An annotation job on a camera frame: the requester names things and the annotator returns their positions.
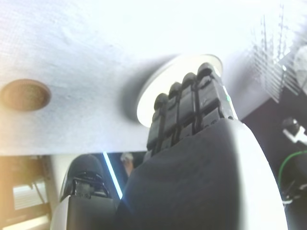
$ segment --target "green wire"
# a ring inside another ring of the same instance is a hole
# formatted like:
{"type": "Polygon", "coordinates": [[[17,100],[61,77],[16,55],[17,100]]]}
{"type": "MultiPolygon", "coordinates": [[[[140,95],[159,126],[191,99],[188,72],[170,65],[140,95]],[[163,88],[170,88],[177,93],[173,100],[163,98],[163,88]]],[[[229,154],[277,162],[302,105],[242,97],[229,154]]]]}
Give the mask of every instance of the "green wire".
{"type": "Polygon", "coordinates": [[[292,154],[290,154],[290,155],[283,161],[283,163],[281,164],[281,166],[280,166],[280,168],[279,168],[279,171],[278,171],[278,183],[277,183],[277,184],[278,184],[278,187],[280,187],[280,183],[281,183],[281,181],[282,181],[282,173],[283,173],[283,168],[284,168],[284,166],[287,164],[287,162],[288,162],[291,158],[293,158],[293,157],[295,157],[295,156],[297,156],[297,155],[300,155],[300,154],[302,154],[302,153],[307,153],[307,150],[292,153],[292,154]]]}

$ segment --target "white wall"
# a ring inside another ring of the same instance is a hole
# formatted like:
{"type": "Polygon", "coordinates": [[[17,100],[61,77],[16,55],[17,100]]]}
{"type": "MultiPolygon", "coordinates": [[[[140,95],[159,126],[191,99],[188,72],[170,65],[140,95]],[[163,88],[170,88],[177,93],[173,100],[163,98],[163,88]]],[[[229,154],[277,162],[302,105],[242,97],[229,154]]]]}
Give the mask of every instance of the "white wall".
{"type": "Polygon", "coordinates": [[[78,156],[79,154],[57,154],[50,156],[51,168],[58,196],[61,191],[66,171],[68,170],[68,167],[72,162],[72,160],[74,160],[78,156]]]}

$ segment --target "black knob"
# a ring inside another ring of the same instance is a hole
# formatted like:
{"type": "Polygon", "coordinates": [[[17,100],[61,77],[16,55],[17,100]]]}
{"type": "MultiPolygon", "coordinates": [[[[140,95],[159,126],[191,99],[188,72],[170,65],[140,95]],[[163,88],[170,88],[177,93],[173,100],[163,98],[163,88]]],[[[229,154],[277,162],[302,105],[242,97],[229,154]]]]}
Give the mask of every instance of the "black knob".
{"type": "Polygon", "coordinates": [[[197,78],[200,81],[203,77],[210,76],[210,74],[214,72],[213,66],[206,62],[203,63],[199,68],[197,72],[197,78]]]}
{"type": "Polygon", "coordinates": [[[190,86],[196,80],[196,75],[194,73],[188,73],[182,81],[182,88],[185,89],[186,87],[190,86]]]}
{"type": "Polygon", "coordinates": [[[175,82],[169,90],[168,98],[171,99],[173,97],[176,97],[179,94],[180,90],[181,84],[179,82],[175,82]]]}
{"type": "Polygon", "coordinates": [[[168,96],[165,93],[161,93],[157,96],[154,102],[154,109],[160,109],[168,101],[168,96]]]}

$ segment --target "back of robotic hand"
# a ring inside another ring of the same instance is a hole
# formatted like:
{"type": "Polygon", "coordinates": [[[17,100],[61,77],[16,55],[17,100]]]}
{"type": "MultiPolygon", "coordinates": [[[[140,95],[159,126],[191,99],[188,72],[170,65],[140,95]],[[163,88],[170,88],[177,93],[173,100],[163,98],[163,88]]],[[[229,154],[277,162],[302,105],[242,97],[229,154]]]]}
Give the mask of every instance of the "back of robotic hand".
{"type": "Polygon", "coordinates": [[[287,229],[270,166],[210,64],[160,94],[154,108],[146,161],[119,206],[107,192],[77,196],[95,178],[83,176],[60,204],[67,218],[55,215],[51,229],[61,221],[74,230],[287,229]]]}

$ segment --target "round white disc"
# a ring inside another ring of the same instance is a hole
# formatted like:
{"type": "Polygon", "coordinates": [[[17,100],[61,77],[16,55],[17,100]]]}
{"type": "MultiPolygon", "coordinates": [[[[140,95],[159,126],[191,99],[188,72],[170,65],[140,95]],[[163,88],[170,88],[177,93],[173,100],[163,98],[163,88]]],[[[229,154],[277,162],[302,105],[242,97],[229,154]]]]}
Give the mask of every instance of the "round white disc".
{"type": "Polygon", "coordinates": [[[139,122],[150,127],[154,114],[154,102],[161,93],[168,94],[170,87],[175,83],[182,83],[184,76],[192,72],[197,74],[201,64],[209,62],[215,72],[221,76],[223,71],[222,62],[214,55],[184,55],[179,56],[158,69],[143,86],[137,107],[139,122]]]}

